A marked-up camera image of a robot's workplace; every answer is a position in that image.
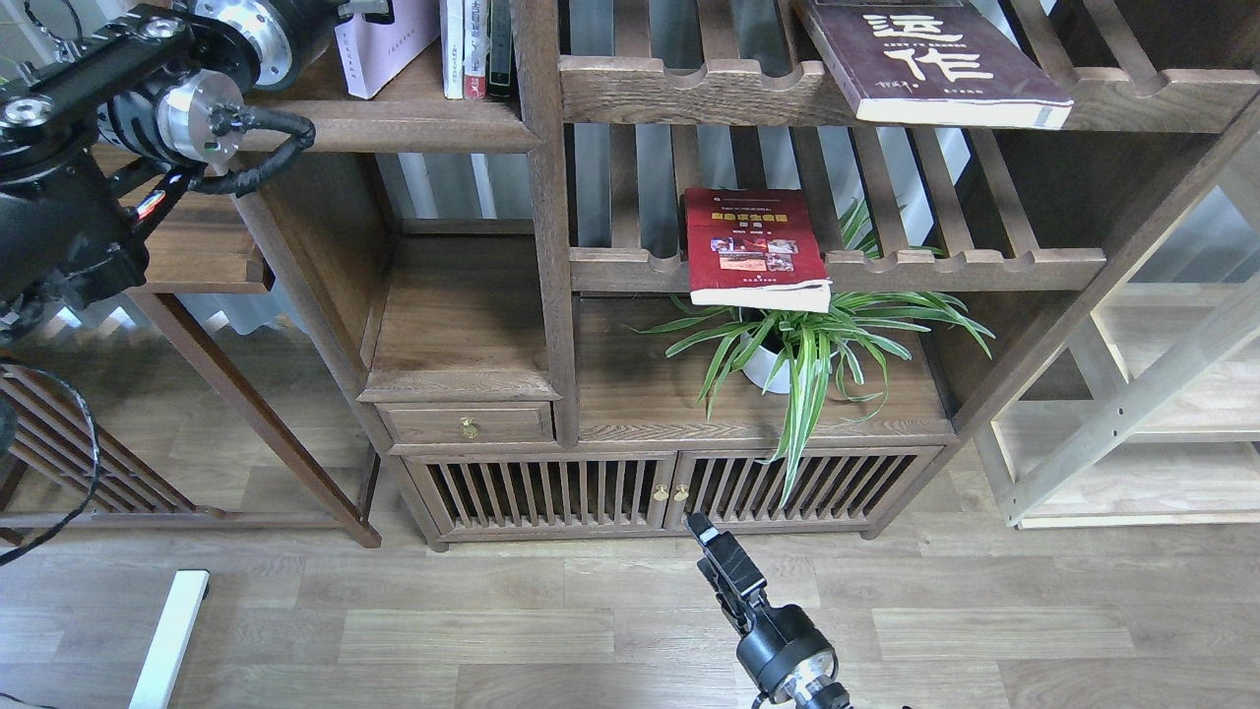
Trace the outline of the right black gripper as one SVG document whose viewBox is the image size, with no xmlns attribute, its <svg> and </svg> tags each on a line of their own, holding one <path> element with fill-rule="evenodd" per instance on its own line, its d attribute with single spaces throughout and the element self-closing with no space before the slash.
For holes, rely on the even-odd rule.
<svg viewBox="0 0 1260 709">
<path fill-rule="evenodd" d="M 719 531 L 706 513 L 690 513 L 687 529 L 703 552 L 698 569 L 741 636 L 736 656 L 756 683 L 755 703 L 838 705 L 835 650 L 809 615 L 798 606 L 764 606 L 769 581 L 738 539 Z"/>
</svg>

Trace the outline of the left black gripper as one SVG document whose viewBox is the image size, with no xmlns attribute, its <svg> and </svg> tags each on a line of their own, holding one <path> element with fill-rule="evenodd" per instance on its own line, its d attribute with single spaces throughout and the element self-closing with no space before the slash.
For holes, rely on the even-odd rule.
<svg viewBox="0 0 1260 709">
<path fill-rule="evenodd" d="M 294 84 L 352 15 L 383 26 L 394 21 L 391 1 L 194 1 L 192 10 L 247 37 L 260 63 L 253 87 L 265 91 Z"/>
</svg>

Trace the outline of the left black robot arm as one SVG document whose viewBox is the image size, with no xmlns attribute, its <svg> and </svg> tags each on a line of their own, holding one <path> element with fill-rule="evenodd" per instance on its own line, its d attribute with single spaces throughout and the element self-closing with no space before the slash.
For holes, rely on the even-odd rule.
<svg viewBox="0 0 1260 709">
<path fill-rule="evenodd" d="M 365 548 L 377 471 L 352 501 L 220 353 L 176 296 L 146 288 L 146 238 L 188 193 L 247 196 L 311 149 L 314 123 L 249 106 L 243 94 L 281 86 L 299 49 L 391 3 L 257 1 L 232 13 L 140 5 L 92 37 L 66 43 L 64 62 L 20 63 L 3 87 L 3 346 L 62 303 L 82 309 L 129 291 L 195 372 L 234 407 L 328 508 L 331 525 Z"/>
</svg>

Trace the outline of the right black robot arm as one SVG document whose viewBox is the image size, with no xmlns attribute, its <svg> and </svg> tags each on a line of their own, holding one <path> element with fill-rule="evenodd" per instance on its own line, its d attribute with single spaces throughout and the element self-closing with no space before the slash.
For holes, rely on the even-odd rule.
<svg viewBox="0 0 1260 709">
<path fill-rule="evenodd" d="M 835 649 L 810 616 L 798 604 L 771 606 L 765 576 L 738 539 L 717 530 L 706 513 L 690 513 L 687 528 L 706 552 L 698 569 L 740 633 L 736 656 L 759 688 L 753 706 L 793 700 L 798 708 L 850 708 L 850 695 L 835 679 Z"/>
</svg>

